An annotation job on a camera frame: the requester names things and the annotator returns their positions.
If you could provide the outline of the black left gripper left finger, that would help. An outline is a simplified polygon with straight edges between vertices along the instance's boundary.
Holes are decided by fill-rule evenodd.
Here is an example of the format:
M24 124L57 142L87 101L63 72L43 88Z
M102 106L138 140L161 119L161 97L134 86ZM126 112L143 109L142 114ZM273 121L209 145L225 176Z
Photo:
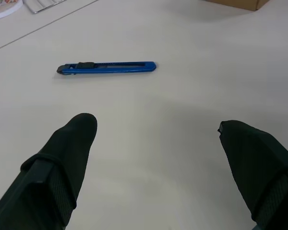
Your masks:
M0 199L0 230L64 230L77 207L97 119L73 117L27 159Z

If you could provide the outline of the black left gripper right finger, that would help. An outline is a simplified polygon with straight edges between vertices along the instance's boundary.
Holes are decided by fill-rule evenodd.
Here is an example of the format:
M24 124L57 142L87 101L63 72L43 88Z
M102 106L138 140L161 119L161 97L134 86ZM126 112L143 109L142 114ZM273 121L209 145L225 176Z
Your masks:
M222 121L220 142L256 230L288 230L288 151L271 134Z

